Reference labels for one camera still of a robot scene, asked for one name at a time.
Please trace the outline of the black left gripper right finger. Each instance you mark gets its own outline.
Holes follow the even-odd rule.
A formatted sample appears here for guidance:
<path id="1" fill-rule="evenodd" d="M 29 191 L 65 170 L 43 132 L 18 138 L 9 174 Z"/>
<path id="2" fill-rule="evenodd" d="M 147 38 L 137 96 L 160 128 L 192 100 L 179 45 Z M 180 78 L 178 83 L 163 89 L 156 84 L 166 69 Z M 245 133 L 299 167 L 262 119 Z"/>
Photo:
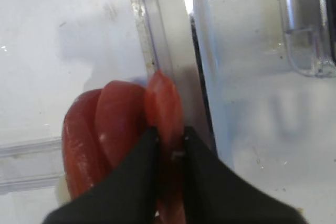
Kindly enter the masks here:
<path id="1" fill-rule="evenodd" d="M 188 126 L 183 201 L 187 223 L 307 223 L 294 207 L 241 179 Z"/>

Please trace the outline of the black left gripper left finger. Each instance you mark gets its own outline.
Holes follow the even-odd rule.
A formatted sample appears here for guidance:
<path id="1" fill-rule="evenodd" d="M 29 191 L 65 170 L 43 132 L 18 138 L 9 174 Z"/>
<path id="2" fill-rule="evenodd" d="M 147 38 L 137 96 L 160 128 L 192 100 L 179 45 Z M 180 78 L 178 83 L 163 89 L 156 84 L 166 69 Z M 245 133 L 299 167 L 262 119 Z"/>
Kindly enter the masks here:
<path id="1" fill-rule="evenodd" d="M 156 128 L 147 128 L 111 174 L 44 223 L 154 223 L 158 140 Z"/>

